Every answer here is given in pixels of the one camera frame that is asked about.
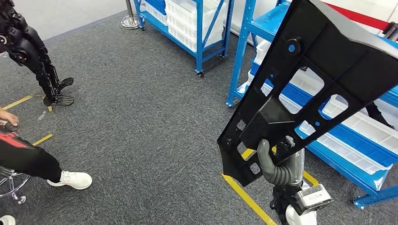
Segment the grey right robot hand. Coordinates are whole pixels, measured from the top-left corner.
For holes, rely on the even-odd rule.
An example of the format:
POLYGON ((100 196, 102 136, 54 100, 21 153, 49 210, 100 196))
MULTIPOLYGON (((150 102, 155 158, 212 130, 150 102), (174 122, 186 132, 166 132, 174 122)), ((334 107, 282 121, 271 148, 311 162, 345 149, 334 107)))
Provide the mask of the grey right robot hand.
POLYGON ((262 174, 270 184, 284 186, 302 182, 304 172, 305 150, 291 155, 279 165, 275 165, 270 155, 268 140, 262 139, 257 148, 257 155, 262 174))

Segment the person's hand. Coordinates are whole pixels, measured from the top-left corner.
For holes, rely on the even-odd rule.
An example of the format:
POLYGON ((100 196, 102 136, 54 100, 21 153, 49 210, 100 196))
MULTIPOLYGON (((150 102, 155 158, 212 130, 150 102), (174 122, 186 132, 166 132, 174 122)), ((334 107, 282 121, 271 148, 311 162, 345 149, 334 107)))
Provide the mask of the person's hand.
POLYGON ((17 126, 19 124, 19 119, 17 116, 5 111, 2 108, 0 109, 0 119, 9 121, 14 126, 17 126))

